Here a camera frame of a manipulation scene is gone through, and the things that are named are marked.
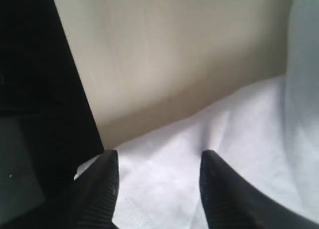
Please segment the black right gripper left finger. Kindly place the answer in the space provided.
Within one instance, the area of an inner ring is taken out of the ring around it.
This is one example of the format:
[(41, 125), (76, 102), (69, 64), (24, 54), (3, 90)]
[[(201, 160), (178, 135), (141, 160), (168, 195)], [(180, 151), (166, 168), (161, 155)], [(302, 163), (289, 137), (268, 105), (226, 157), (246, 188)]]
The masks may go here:
[(115, 229), (119, 190), (118, 153), (107, 150), (56, 198), (49, 229)]

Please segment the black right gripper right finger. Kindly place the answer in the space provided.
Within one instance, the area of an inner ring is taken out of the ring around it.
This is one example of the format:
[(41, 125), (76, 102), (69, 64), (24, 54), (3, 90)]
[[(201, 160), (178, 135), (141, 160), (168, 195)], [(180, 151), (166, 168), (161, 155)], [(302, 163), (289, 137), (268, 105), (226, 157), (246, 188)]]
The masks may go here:
[(210, 229), (319, 227), (260, 192), (211, 150), (201, 155), (199, 187)]

